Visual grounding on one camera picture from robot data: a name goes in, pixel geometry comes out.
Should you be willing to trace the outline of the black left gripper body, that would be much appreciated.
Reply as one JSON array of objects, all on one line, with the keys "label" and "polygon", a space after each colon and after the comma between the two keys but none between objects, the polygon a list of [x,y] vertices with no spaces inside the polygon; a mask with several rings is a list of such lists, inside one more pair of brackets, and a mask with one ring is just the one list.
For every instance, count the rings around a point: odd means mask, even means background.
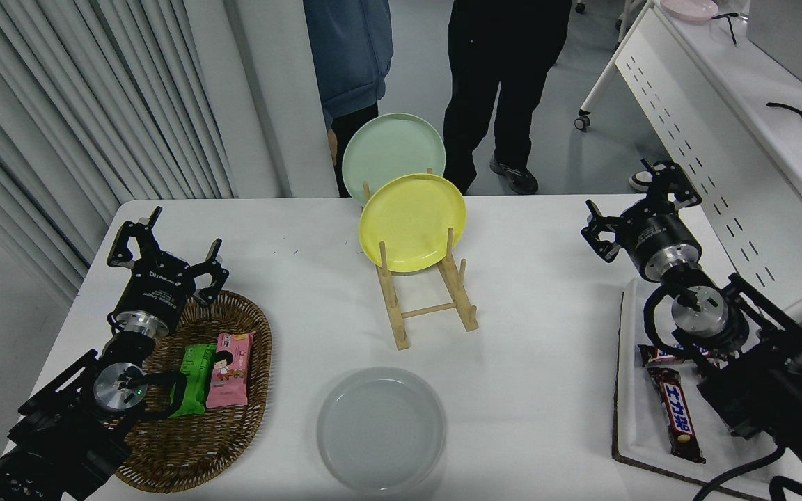
[{"label": "black left gripper body", "polygon": [[113,311],[117,326],[147,334],[172,334],[195,291],[187,264],[137,261]]}]

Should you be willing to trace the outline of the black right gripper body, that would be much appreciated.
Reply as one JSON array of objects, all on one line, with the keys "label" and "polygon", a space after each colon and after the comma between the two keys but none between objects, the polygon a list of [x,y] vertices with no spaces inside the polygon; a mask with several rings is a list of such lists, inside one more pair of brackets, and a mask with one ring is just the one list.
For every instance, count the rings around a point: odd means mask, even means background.
[{"label": "black right gripper body", "polygon": [[632,208],[621,218],[620,245],[638,273],[668,273],[677,267],[700,269],[702,248],[677,212],[650,215]]}]

